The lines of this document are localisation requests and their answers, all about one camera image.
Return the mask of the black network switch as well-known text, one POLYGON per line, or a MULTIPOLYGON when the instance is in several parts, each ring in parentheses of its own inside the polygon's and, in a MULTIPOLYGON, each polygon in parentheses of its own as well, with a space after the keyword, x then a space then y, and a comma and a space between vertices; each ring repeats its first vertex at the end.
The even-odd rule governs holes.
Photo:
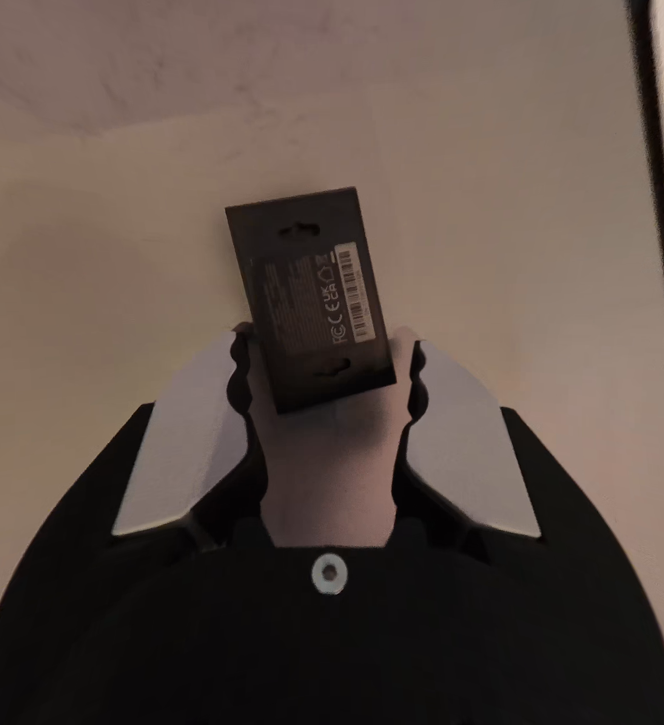
POLYGON ((355 187, 225 215, 278 413, 396 383, 355 187))

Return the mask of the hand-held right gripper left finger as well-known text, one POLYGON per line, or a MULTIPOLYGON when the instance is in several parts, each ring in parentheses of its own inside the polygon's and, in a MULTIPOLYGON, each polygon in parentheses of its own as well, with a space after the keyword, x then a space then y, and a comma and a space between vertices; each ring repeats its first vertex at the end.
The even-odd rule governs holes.
POLYGON ((251 417, 249 342, 241 323, 177 370, 156 399, 114 521, 116 538, 185 527, 230 542, 261 517, 268 474, 251 417))

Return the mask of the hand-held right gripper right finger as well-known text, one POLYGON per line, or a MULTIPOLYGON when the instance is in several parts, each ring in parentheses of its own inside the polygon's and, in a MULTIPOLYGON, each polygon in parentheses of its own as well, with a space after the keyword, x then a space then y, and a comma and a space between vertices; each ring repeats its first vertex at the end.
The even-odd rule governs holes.
POLYGON ((429 341, 414 343, 410 421, 391 493, 394 529, 417 520, 432 545, 461 545, 471 531, 541 537, 501 407, 465 367, 429 341))

